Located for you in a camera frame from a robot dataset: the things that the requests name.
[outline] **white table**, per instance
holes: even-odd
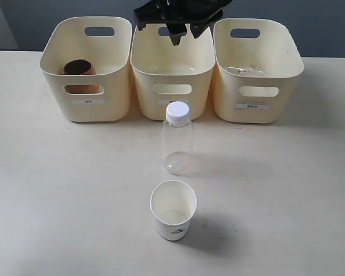
[[[345,275],[345,59],[305,58],[271,125],[195,121],[198,197],[178,242],[149,197],[160,123],[67,121],[39,52],[0,52],[0,276]]]

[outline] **cream storage bin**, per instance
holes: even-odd
[[[289,31],[261,19],[224,19],[214,26],[216,114],[229,122],[275,121],[304,70]]]
[[[205,110],[215,64],[212,35],[207,29],[194,39],[188,31],[173,46],[168,36],[160,35],[164,28],[148,24],[134,34],[131,64],[140,109],[149,119],[164,120],[166,106],[183,101],[190,106],[193,120]]]
[[[87,35],[90,30],[95,34]],[[56,27],[40,67],[67,119],[116,121],[127,114],[131,40],[131,23],[118,17],[74,17]],[[65,64],[77,59],[89,61],[95,74],[64,75]],[[69,85],[98,85],[99,89],[95,94],[70,94]]]

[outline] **bin label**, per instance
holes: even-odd
[[[168,105],[172,102],[184,102],[186,104],[189,104],[189,100],[188,99],[173,99],[173,100],[169,100],[169,99],[161,99],[159,100],[159,105]]]
[[[73,99],[73,104],[75,105],[96,105],[96,104],[104,104],[104,99]]]
[[[262,109],[262,110],[267,110],[270,107],[268,105],[252,105],[250,103],[237,103],[235,105],[235,109]]]

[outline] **white bottle cap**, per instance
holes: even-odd
[[[184,102],[172,102],[166,108],[166,119],[172,125],[185,125],[190,121],[189,105]]]

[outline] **white paper cup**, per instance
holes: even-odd
[[[152,192],[151,211],[157,220],[157,230],[166,240],[182,239],[197,210],[197,197],[184,182],[162,182]]]

